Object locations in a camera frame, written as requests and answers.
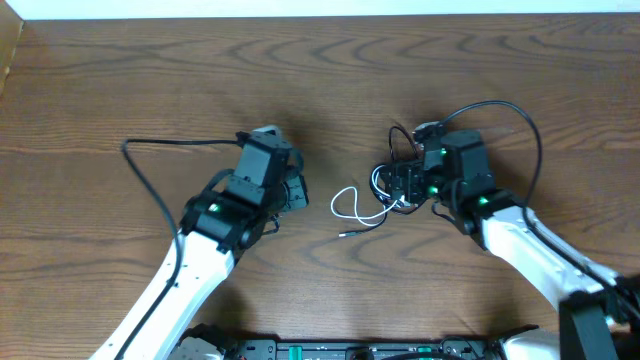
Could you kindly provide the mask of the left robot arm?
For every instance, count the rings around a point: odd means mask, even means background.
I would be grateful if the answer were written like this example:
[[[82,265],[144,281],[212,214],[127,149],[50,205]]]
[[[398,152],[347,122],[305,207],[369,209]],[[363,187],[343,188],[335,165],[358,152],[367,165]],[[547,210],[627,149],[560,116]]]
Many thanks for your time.
[[[210,294],[242,254],[278,225],[282,214],[309,203],[301,153],[273,125],[239,132],[234,169],[214,175],[175,222],[161,210],[172,243],[145,291],[96,359],[166,359]]]

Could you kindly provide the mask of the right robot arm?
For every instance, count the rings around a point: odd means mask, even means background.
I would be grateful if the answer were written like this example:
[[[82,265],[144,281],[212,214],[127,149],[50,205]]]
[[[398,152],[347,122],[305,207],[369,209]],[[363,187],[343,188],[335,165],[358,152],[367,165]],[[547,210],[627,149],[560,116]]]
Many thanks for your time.
[[[486,358],[638,358],[638,277],[589,259],[511,191],[498,188],[478,132],[429,126],[414,139],[414,159],[377,167],[372,188],[402,207],[426,201],[446,207],[445,220],[515,268],[559,315],[557,334],[538,327],[515,330],[489,341]]]

